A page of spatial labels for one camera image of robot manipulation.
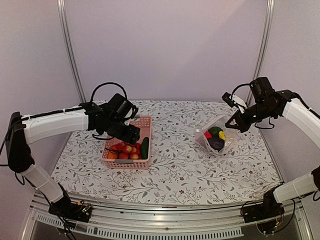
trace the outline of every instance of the robotic arm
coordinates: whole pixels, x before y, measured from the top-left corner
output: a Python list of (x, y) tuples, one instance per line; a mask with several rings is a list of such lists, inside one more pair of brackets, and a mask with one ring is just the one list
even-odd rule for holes
[[(266, 77), (260, 77), (247, 84), (250, 86), (255, 104), (246, 108), (225, 93), (222, 99), (239, 110), (225, 123), (227, 128), (241, 133), (249, 130), (251, 124), (266, 118), (284, 117), (300, 128), (320, 148), (320, 116), (310, 109), (301, 97), (290, 90), (275, 91)], [(284, 213), (282, 203), (294, 198), (303, 198), (320, 189), (320, 167), (269, 190), (263, 195), (263, 203), (243, 208), (245, 222), (254, 222), (276, 217)]]
[(91, 206), (87, 204), (80, 208), (77, 203), (72, 203), (64, 188), (35, 164), (29, 144), (81, 130), (96, 130), (99, 135), (107, 132), (111, 137), (135, 144), (140, 138), (140, 128), (126, 124), (126, 121), (134, 118), (137, 112), (138, 108), (118, 93), (101, 105), (86, 102), (69, 109), (23, 117), (15, 112), (5, 140), (8, 166), (45, 195), (50, 202), (49, 213), (88, 222)]

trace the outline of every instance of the clear plastic bag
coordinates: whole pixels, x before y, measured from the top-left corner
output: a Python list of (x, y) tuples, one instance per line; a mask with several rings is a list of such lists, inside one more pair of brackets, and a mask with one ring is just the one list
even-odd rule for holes
[[(207, 150), (209, 153), (217, 156), (221, 156), (223, 154), (226, 154), (230, 148), (235, 144), (238, 134), (237, 130), (231, 129), (231, 128), (226, 128), (225, 123), (229, 120), (230, 116), (223, 114), (212, 121), (210, 121), (207, 125), (203, 127), (199, 127), (198, 129), (195, 130), (195, 142), (199, 144), (201, 148), (204, 150)], [(211, 127), (219, 127), (223, 130), (224, 135), (225, 135), (225, 142), (224, 142), (224, 147), (220, 151), (217, 151), (213, 149), (210, 145), (209, 142), (205, 136), (205, 132), (208, 131)]]

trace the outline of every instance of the tablecloth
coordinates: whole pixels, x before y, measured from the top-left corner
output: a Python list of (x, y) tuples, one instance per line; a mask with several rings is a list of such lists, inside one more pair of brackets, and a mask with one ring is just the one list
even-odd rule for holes
[(68, 192), (136, 203), (211, 205), (259, 200), (279, 184), (253, 126), (223, 156), (210, 155), (195, 143), (196, 127), (221, 114), (231, 116), (234, 109), (225, 103), (132, 102), (139, 115), (152, 116), (149, 169), (108, 169), (102, 161), (105, 142), (92, 138), (92, 131), (75, 131), (52, 173)]

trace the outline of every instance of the pink basket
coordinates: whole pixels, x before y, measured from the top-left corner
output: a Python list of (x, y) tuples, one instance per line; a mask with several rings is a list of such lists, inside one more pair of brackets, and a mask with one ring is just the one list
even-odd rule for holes
[(130, 121), (130, 124), (140, 128), (140, 140), (138, 143), (142, 143), (145, 137), (149, 138), (148, 159), (110, 159), (108, 158), (109, 149), (112, 145), (121, 143), (119, 139), (112, 139), (105, 142), (105, 147), (102, 153), (102, 160), (110, 169), (147, 169), (149, 168), (150, 160), (150, 145), (151, 145), (151, 116), (140, 116), (136, 120)]

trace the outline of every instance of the metal vent grille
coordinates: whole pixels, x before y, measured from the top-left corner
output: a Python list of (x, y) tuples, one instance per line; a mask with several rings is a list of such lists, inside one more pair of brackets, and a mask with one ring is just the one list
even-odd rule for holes
[[(63, 223), (57, 217), (38, 213), (36, 219), (39, 222), (63, 228)], [(86, 231), (76, 230), (75, 232), (112, 240), (224, 240), (244, 236), (240, 227), (192, 233), (139, 233), (87, 226)]]

